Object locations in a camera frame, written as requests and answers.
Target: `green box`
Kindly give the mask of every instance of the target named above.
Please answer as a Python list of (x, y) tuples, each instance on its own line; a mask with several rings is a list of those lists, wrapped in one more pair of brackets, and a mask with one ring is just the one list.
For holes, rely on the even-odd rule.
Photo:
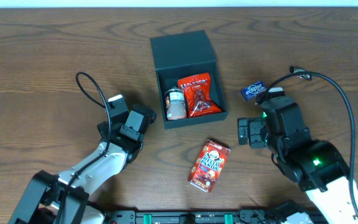
[[(154, 37), (150, 39), (150, 43), (165, 129), (224, 120), (227, 117), (226, 100), (215, 53), (205, 31)], [(211, 76), (209, 95), (222, 112), (168, 121), (164, 102), (165, 92), (173, 86), (178, 86), (179, 79), (204, 72), (209, 72)]]

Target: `white wall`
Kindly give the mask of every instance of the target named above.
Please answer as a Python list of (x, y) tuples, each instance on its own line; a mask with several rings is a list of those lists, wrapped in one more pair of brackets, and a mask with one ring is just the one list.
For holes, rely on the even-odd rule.
[(358, 0), (0, 0), (0, 7), (358, 6)]

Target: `snack bag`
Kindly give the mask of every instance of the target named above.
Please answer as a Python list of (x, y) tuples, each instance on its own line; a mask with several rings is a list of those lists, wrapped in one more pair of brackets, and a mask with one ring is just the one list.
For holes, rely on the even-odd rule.
[(178, 86), (185, 92), (189, 118), (222, 112), (209, 97), (211, 77), (201, 73), (178, 80)]
[(229, 148), (212, 140), (207, 140), (187, 181), (198, 189), (211, 193), (216, 180), (221, 175), (229, 153)]

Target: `wooden table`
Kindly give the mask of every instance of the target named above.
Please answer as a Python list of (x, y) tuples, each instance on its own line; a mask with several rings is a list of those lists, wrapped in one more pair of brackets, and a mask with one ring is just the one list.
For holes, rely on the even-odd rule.
[[(150, 37), (206, 30), (218, 57), (229, 116), (164, 130)], [(99, 141), (100, 107), (75, 83), (85, 71), (109, 97), (157, 112), (135, 162), (92, 195), (103, 208), (237, 209), (292, 199), (313, 204), (281, 175), (268, 149), (239, 146), (237, 118), (258, 116), (239, 90), (269, 84), (299, 65), (336, 80), (356, 117), (358, 186), (358, 9), (0, 9), (0, 223), (11, 217), (31, 177), (65, 170)], [(85, 88), (97, 96), (90, 82)], [(314, 138), (331, 141), (349, 160), (349, 120), (339, 94), (319, 78), (282, 84), (295, 98)], [(203, 141), (231, 146), (211, 195), (186, 178)]]

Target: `green led light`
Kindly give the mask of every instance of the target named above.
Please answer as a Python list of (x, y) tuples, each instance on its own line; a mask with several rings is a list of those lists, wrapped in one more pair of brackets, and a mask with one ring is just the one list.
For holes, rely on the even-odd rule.
[(320, 162), (320, 160), (315, 159), (315, 160), (313, 161), (313, 163), (314, 163), (315, 166), (317, 166), (317, 165), (319, 165), (321, 162)]

